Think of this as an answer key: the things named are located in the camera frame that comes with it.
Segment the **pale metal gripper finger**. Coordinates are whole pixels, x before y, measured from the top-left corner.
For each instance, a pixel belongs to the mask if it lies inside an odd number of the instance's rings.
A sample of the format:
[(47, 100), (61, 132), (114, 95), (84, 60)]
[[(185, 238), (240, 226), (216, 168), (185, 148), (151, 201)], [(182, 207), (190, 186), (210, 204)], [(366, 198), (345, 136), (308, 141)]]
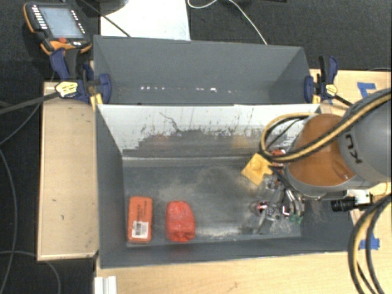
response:
[(277, 214), (270, 215), (267, 213), (261, 213), (260, 220), (258, 222), (258, 227), (257, 227), (257, 234), (259, 235), (270, 234), (271, 228), (276, 221), (278, 221)]
[(272, 216), (273, 215), (273, 208), (270, 205), (269, 202), (266, 201), (260, 201), (260, 202), (254, 202), (251, 204), (251, 211), (256, 215), (256, 216)]

